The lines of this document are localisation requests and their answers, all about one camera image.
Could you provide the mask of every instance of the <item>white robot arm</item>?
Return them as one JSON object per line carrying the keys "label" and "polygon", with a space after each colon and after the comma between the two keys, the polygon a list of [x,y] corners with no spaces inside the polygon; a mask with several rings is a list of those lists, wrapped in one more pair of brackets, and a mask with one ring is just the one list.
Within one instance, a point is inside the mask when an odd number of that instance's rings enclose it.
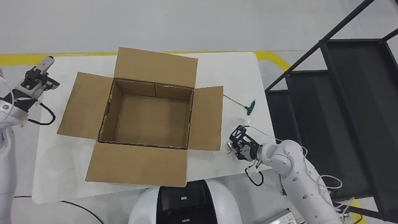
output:
{"label": "white robot arm", "polygon": [[59,86],[58,82],[48,77],[47,70],[53,62],[53,57],[45,57],[38,66],[26,72],[25,79],[12,90],[12,93],[4,98],[0,97],[0,224],[11,222],[11,205],[17,184],[15,137],[12,126],[20,126],[27,120],[38,123],[27,118],[28,112],[44,91]]}
{"label": "white robot arm", "polygon": [[273,168],[282,185],[307,224],[341,224],[328,189],[315,167],[303,155],[295,141],[258,144],[246,134],[247,126],[238,126],[227,143],[239,160],[257,161]]}

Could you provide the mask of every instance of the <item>box flap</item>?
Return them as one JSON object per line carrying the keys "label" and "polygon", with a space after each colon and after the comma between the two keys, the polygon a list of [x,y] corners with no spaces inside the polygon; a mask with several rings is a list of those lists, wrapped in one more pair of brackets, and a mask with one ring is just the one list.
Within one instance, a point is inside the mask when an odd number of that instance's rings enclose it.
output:
{"label": "box flap", "polygon": [[195,89],[188,149],[219,151],[222,121],[223,87]]}
{"label": "box flap", "polygon": [[96,139],[113,78],[77,73],[57,134]]}
{"label": "box flap", "polygon": [[184,187],[187,150],[97,142],[86,181]]}
{"label": "box flap", "polygon": [[120,47],[115,78],[195,87],[198,59]]}

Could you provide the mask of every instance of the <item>white floor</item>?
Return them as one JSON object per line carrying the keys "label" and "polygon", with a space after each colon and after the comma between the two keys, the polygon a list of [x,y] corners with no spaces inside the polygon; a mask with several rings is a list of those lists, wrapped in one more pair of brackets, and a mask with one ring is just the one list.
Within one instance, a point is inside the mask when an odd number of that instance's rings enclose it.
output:
{"label": "white floor", "polygon": [[[362,0],[0,0],[0,54],[115,52],[119,46],[148,50],[274,50],[293,63]],[[377,0],[336,37],[382,37],[398,27],[398,6]],[[389,42],[394,53],[398,37]],[[282,72],[260,61],[264,86]],[[6,67],[13,84],[30,67]],[[314,54],[299,69],[324,68]],[[38,117],[39,111],[33,111]],[[18,195],[30,195],[38,129],[18,129]],[[279,195],[277,177],[255,187],[245,175],[219,179],[238,202],[244,223],[291,207]],[[126,223],[137,192],[75,200],[105,223]],[[372,205],[365,201],[363,205]],[[17,199],[13,223],[96,223],[63,203],[35,205]]]}

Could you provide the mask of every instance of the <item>cardboard box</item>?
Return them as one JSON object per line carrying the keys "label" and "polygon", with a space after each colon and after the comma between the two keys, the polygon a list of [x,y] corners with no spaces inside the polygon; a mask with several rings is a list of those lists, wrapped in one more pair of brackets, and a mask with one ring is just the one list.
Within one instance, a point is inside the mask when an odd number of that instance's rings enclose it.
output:
{"label": "cardboard box", "polygon": [[187,150],[218,151],[223,87],[198,60],[119,48],[114,78],[78,73],[58,134],[95,139],[88,182],[184,187]]}

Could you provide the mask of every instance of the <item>black staircase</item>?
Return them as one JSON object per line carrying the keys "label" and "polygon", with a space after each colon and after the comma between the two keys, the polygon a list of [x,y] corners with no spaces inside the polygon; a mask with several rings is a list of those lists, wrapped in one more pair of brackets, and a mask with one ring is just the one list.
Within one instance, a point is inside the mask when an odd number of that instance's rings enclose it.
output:
{"label": "black staircase", "polygon": [[[373,1],[345,17],[266,96],[275,137],[299,142],[320,174],[343,181],[333,200],[373,196],[379,212],[349,211],[398,223],[398,65],[387,44],[398,29],[382,39],[331,39]],[[318,49],[328,70],[293,71]],[[287,90],[271,90],[282,79]]]}

